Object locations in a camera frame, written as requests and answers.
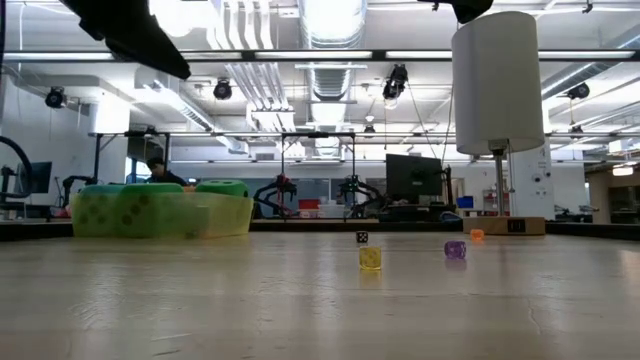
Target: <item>laboratory room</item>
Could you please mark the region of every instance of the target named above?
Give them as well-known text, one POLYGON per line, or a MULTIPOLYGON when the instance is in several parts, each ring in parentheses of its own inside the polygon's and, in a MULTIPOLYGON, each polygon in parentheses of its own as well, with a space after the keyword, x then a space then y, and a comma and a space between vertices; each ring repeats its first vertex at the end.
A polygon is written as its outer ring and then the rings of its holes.
POLYGON ((0 12, 3 360, 640 358, 637 1, 0 12))

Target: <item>man with dark hair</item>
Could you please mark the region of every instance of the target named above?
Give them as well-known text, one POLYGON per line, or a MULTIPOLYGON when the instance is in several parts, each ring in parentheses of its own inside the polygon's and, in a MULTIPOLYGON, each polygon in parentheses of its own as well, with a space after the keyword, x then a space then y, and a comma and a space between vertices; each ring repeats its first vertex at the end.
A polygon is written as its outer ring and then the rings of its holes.
POLYGON ((174 183, 180 186, 187 186, 187 182, 182 180, 179 176, 174 175, 171 171, 166 171, 164 160, 159 157, 154 157, 147 160, 147 167, 151 170, 151 177, 149 182, 152 183, 174 183))

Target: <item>white cylinder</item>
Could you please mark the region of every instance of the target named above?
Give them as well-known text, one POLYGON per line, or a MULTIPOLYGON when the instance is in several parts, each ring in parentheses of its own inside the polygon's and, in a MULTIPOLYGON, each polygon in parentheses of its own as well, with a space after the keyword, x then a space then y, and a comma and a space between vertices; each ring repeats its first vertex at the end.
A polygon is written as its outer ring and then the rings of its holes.
POLYGON ((452 40, 456 147, 489 155, 489 142, 511 151, 544 143, 536 20, 520 12, 476 19, 452 40))

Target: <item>yellow die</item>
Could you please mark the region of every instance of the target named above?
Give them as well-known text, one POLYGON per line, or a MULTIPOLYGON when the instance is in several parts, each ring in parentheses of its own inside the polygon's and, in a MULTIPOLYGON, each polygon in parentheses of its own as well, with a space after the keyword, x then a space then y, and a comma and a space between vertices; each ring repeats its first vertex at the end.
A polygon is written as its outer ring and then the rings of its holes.
POLYGON ((367 246, 360 248, 360 269, 380 270, 382 256, 379 247, 367 246))

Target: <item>black cloth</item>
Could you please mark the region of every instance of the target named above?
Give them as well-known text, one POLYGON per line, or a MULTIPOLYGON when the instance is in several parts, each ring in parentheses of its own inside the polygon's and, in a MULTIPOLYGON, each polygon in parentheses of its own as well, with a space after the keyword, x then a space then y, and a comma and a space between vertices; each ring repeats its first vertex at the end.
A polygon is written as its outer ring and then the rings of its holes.
POLYGON ((165 176, 154 176, 151 175, 149 178, 150 183, 174 183, 180 186, 187 186, 187 182, 182 180, 181 177, 174 175, 171 171, 167 171, 167 175, 165 176))

